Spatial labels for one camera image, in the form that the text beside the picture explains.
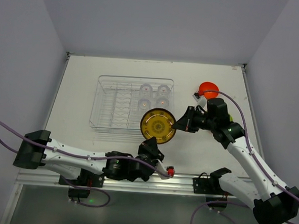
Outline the olive brown plate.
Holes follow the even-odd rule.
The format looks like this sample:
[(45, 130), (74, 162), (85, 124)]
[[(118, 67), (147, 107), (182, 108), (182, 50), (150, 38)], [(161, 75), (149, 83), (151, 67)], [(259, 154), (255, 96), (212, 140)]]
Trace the olive brown plate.
[(172, 125), (176, 123), (174, 115), (163, 108), (147, 111), (140, 121), (140, 131), (145, 140), (156, 138), (157, 144), (168, 143), (176, 134)]

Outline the orange bowl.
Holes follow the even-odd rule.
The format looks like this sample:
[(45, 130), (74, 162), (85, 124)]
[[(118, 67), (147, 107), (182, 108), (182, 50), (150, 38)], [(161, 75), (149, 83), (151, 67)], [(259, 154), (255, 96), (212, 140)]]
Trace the orange bowl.
[(203, 95), (206, 99), (216, 98), (219, 88), (212, 82), (203, 82), (199, 85), (199, 95)]

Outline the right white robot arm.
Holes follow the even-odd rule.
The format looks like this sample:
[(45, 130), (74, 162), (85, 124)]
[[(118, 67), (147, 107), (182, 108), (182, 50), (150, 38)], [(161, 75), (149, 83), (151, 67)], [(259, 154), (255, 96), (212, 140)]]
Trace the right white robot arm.
[(237, 122), (230, 120), (223, 99), (207, 101), (207, 111), (194, 106), (173, 125), (173, 129), (195, 133), (208, 130), (214, 139), (231, 154), (245, 170), (253, 185), (238, 179), (231, 170), (221, 168), (207, 179), (214, 190), (234, 195), (248, 206), (258, 224), (282, 224), (295, 218), (299, 209), (299, 189), (282, 181), (251, 146), (247, 132)]

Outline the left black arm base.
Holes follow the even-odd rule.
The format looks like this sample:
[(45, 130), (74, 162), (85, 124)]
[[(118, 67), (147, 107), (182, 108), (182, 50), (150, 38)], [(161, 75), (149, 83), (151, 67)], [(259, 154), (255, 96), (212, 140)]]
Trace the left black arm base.
[[(76, 179), (68, 180), (69, 183), (76, 186), (101, 188), (104, 182), (104, 175), (95, 175), (92, 172), (81, 170)], [(90, 190), (85, 189), (68, 189), (68, 197), (70, 199), (87, 198), (90, 195)]]

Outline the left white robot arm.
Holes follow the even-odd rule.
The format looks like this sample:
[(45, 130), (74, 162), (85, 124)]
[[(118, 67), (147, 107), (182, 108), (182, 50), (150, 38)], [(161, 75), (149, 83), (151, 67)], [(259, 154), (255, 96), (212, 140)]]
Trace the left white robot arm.
[(153, 173), (162, 179), (168, 171), (162, 163), (164, 155), (158, 150), (156, 140), (150, 139), (139, 145), (136, 157), (128, 153), (88, 152), (72, 147), (50, 137), (46, 130), (25, 134), (13, 165), (24, 169), (47, 168), (68, 180), (77, 179), (83, 171), (104, 175), (113, 180), (148, 181)]

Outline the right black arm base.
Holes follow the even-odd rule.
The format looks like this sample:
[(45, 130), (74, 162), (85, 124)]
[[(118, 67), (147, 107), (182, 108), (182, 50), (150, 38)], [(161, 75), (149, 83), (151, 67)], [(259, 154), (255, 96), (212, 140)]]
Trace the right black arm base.
[(226, 167), (215, 170), (210, 174), (201, 173), (198, 177), (193, 178), (194, 193), (205, 195), (205, 202), (227, 201), (230, 193), (220, 187), (219, 179), (229, 173), (232, 172)]

